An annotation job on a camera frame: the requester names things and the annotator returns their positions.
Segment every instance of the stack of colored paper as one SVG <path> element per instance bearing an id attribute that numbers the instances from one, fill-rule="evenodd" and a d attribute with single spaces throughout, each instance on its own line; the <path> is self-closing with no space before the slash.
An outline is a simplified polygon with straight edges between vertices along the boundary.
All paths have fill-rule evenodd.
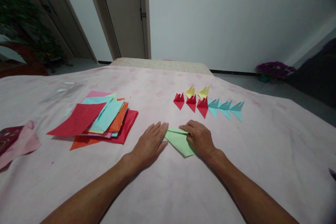
<path id="1" fill-rule="evenodd" d="M 124 144 L 137 115 L 116 94 L 91 91 L 65 122 L 47 134 L 76 136 L 70 150 L 100 141 Z"/>

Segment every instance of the hand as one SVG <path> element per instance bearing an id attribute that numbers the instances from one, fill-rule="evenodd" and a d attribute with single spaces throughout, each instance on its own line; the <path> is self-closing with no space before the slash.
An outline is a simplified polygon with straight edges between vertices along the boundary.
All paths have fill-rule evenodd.
<path id="1" fill-rule="evenodd" d="M 160 122 L 150 125 L 144 134 L 139 138 L 138 143 L 130 153 L 132 162 L 136 164 L 137 170 L 140 171 L 150 166 L 158 158 L 160 153 L 167 146 L 168 142 L 161 140 L 168 129 L 168 123 Z"/>
<path id="2" fill-rule="evenodd" d="M 217 150 L 212 142 L 211 132 L 203 124 L 190 120 L 186 125 L 181 125 L 180 129 L 187 131 L 187 140 L 194 150 L 207 160 Z"/>

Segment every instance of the white wall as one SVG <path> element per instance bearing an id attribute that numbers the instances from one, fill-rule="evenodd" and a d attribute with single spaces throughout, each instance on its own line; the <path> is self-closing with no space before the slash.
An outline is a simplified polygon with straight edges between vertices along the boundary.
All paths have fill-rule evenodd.
<path id="1" fill-rule="evenodd" d="M 93 0 L 70 0 L 93 53 L 99 61 L 113 61 Z"/>
<path id="2" fill-rule="evenodd" d="M 336 0 L 149 0 L 149 9 L 152 59 L 253 72 L 290 62 L 336 15 Z"/>

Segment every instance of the forearm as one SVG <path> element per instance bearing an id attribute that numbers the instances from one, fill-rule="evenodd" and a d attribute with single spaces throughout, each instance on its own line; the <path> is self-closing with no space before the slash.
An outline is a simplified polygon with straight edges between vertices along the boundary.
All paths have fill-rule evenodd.
<path id="1" fill-rule="evenodd" d="M 238 170 L 221 150 L 205 160 L 227 186 L 249 224 L 298 222 L 270 195 Z"/>
<path id="2" fill-rule="evenodd" d="M 123 156 L 115 166 L 65 201 L 42 223 L 98 223 L 112 200 L 136 173 L 128 159 L 129 154 Z"/>

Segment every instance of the baseboard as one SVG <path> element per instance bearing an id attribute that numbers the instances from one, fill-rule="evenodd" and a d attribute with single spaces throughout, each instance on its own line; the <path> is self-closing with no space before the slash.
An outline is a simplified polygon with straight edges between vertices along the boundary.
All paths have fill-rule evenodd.
<path id="1" fill-rule="evenodd" d="M 249 73 L 249 72 L 235 72 L 235 71 L 223 71 L 223 70 L 211 70 L 213 74 L 230 74 L 230 75 L 245 75 L 245 76 L 258 76 L 257 73 Z"/>
<path id="2" fill-rule="evenodd" d="M 111 61 L 98 61 L 99 64 L 110 65 Z"/>

